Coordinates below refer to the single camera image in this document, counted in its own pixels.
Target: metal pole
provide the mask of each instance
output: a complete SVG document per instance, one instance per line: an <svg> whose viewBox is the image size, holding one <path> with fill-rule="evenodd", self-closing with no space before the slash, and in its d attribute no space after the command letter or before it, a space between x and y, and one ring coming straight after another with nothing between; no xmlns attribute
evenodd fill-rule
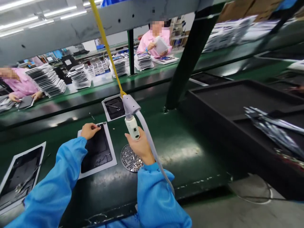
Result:
<svg viewBox="0 0 304 228"><path fill-rule="evenodd" d="M269 34L277 33L280 28L285 24L285 22L290 19L302 6L304 5L304 0L297 0L295 4L290 7L283 15L282 19L277 23L277 25L270 31Z"/></svg>
<svg viewBox="0 0 304 228"><path fill-rule="evenodd" d="M189 37L180 62L172 77L167 94L166 108L177 107L179 98L190 75L202 54L208 37L224 7L225 3L209 6L196 12Z"/></svg>
<svg viewBox="0 0 304 228"><path fill-rule="evenodd" d="M130 74L134 74L134 37L133 29L128 30Z"/></svg>

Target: gray floor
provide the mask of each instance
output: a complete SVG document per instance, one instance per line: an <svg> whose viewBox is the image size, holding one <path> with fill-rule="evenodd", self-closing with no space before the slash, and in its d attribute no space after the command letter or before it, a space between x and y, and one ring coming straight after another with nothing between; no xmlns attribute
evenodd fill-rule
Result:
<svg viewBox="0 0 304 228"><path fill-rule="evenodd" d="M265 182L257 176L230 186L239 195L269 196ZM281 198L274 189L273 197ZM304 227L304 204L273 200L265 205L253 204L236 197L198 202L185 206L193 227L300 228Z"/></svg>

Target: fluorescent light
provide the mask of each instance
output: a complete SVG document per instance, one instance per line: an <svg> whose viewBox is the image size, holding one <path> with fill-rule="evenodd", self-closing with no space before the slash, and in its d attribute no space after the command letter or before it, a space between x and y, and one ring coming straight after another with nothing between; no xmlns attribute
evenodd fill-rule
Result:
<svg viewBox="0 0 304 228"><path fill-rule="evenodd" d="M72 7L60 9L60 10L57 10L57 11L53 11L53 12L50 12L50 13L46 13L46 14L44 14L44 16L46 16L46 17L47 16L52 16L52 15L55 15L55 14L59 14L59 13L67 12L67 11L70 11L70 10L74 10L76 8L77 8L77 6L72 6Z"/></svg>
<svg viewBox="0 0 304 228"><path fill-rule="evenodd" d="M49 23L52 23L52 22L54 22L54 20L47 21L47 22L44 22L44 23L41 23L41 24L38 24L38 25L31 26L31 27L29 27L29 29L35 28L35 27L38 27L38 26L41 26L41 25L44 25L44 24L49 24Z"/></svg>
<svg viewBox="0 0 304 228"><path fill-rule="evenodd" d="M34 21L34 20L37 20L37 19L38 19L38 17L35 16L35 17L31 17L31 18L24 19L24 20L21 20L21 21L13 22L11 24L2 25L2 26L0 26L0 30L1 29L7 29L7 28L10 28L10 27L14 27L16 25L21 25L21 24L24 24L24 23L27 23L27 22L30 22L30 21Z"/></svg>
<svg viewBox="0 0 304 228"><path fill-rule="evenodd" d="M10 33L0 34L0 37L4 37L4 36L11 35L11 34L14 34L14 33L17 33L17 32L21 32L21 31L23 31L23 29L16 30L16 31L10 32Z"/></svg>
<svg viewBox="0 0 304 228"><path fill-rule="evenodd" d="M7 9L10 9L10 8L20 6L20 5L23 5L23 4L26 4L26 3L34 2L34 1L37 1L37 0L20 0L20 1L17 1L17 2L2 5L2 6L0 6L0 11L7 10Z"/></svg>
<svg viewBox="0 0 304 228"><path fill-rule="evenodd" d="M94 2L95 3L98 3L98 2L102 2L103 0L95 0ZM84 3L83 6L87 6L87 5L90 5L90 2L87 2L87 3Z"/></svg>
<svg viewBox="0 0 304 228"><path fill-rule="evenodd" d="M73 16L77 16L77 15L80 15L80 14L84 14L84 13L86 13L86 10L78 12L78 13L74 13L74 14L69 14L69 15L63 16L60 19L63 20L63 19L69 18L69 17L73 17Z"/></svg>

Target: blue sleeve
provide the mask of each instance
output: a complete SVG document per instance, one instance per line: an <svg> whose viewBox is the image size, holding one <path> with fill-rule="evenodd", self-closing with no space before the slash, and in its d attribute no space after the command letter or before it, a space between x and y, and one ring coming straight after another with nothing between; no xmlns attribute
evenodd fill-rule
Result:
<svg viewBox="0 0 304 228"><path fill-rule="evenodd" d="M174 176L165 170L170 181ZM143 227L191 227L189 215L175 200L157 163L138 171L137 204Z"/></svg>
<svg viewBox="0 0 304 228"><path fill-rule="evenodd" d="M72 139L58 149L56 164L25 198L25 210L7 227L58 227L78 180L86 139Z"/></svg>

